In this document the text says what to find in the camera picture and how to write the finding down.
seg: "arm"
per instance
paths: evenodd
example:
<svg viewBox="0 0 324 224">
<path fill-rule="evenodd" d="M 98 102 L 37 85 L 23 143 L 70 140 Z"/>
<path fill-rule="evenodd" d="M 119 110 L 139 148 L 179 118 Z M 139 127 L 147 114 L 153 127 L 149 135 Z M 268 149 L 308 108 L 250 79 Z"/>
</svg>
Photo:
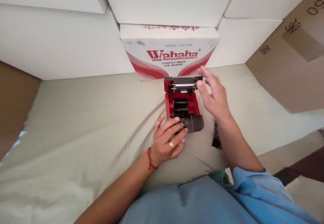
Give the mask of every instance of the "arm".
<svg viewBox="0 0 324 224">
<path fill-rule="evenodd" d="M 177 123 L 179 118 L 173 118 L 161 126 L 164 115 L 161 115 L 154 125 L 153 145 L 150 148 L 152 165 L 157 168 L 165 161 L 177 158 L 184 150 L 185 135 L 188 130 L 182 130 L 172 139 L 175 148 L 168 143 L 170 138 L 183 127 Z M 75 221 L 75 224 L 117 223 L 132 204 L 145 181 L 154 172 L 149 170 L 147 151 L 110 185 L 88 209 Z"/>
<path fill-rule="evenodd" d="M 209 94 L 206 85 L 202 81 L 197 81 L 204 106 L 216 119 L 223 151 L 231 171 L 235 167 L 240 167 L 247 171 L 263 172 L 262 164 L 247 144 L 230 112 L 226 89 L 221 85 L 218 77 L 205 67 L 199 68 L 198 72 L 206 78 L 205 82 L 211 88 L 212 93 Z"/>
</svg>

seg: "tape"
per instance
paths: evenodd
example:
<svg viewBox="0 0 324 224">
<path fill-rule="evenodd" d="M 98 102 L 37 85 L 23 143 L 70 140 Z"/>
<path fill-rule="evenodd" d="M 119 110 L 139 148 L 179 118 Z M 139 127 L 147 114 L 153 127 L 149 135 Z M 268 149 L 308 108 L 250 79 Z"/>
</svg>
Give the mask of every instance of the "tape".
<svg viewBox="0 0 324 224">
<path fill-rule="evenodd" d="M 292 33 L 285 32 L 281 37 L 307 62 L 324 56 L 324 45 L 302 28 L 297 28 Z"/>
</svg>

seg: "left hand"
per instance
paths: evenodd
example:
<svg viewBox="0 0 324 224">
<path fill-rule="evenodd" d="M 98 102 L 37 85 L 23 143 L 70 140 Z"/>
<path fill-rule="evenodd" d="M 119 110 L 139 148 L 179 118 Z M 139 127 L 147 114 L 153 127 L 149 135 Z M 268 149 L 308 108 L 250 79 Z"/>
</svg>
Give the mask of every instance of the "left hand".
<svg viewBox="0 0 324 224">
<path fill-rule="evenodd" d="M 153 145 L 150 149 L 151 162 L 158 167 L 161 163 L 177 158 L 185 149 L 185 135 L 188 129 L 183 129 L 171 141 L 175 148 L 169 144 L 170 138 L 183 127 L 183 123 L 178 123 L 179 117 L 175 117 L 165 122 L 162 126 L 164 115 L 161 115 L 154 124 Z"/>
</svg>

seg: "shirt sleeve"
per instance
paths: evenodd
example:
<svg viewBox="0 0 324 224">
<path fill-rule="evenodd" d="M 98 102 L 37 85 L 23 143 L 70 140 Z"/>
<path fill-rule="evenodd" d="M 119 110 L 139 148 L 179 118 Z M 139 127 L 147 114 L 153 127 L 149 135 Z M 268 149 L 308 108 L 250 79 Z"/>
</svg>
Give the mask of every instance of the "shirt sleeve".
<svg viewBox="0 0 324 224">
<path fill-rule="evenodd" d="M 232 195 L 259 223 L 319 223 L 293 201 L 282 182 L 264 172 L 233 170 Z"/>
<path fill-rule="evenodd" d="M 234 191 L 243 195 L 267 201 L 277 201 L 278 198 L 294 203 L 292 197 L 287 192 L 282 182 L 272 176 L 265 169 L 264 172 L 250 172 L 236 167 L 233 170 Z"/>
</svg>

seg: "hand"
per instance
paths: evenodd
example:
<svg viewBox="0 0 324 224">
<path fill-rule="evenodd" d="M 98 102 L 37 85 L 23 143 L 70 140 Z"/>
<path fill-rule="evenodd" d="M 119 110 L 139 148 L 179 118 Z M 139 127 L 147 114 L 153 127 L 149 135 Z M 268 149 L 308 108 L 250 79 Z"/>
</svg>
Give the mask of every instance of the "hand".
<svg viewBox="0 0 324 224">
<path fill-rule="evenodd" d="M 150 149 L 151 162 L 154 167 L 177 158 L 185 149 L 185 135 L 188 133 L 188 129 L 181 130 L 172 139 L 175 148 L 172 148 L 169 144 L 170 138 L 183 127 L 183 123 L 177 123 L 180 118 L 175 117 L 161 126 L 163 120 L 164 115 L 161 115 L 154 124 L 153 145 Z"/>
<path fill-rule="evenodd" d="M 212 94 L 209 94 L 206 85 L 202 81 L 197 81 L 197 88 L 207 111 L 216 119 L 231 115 L 227 102 L 226 89 L 220 83 L 219 78 L 204 66 L 201 66 L 197 71 L 206 78 L 205 82 L 212 90 Z"/>
</svg>

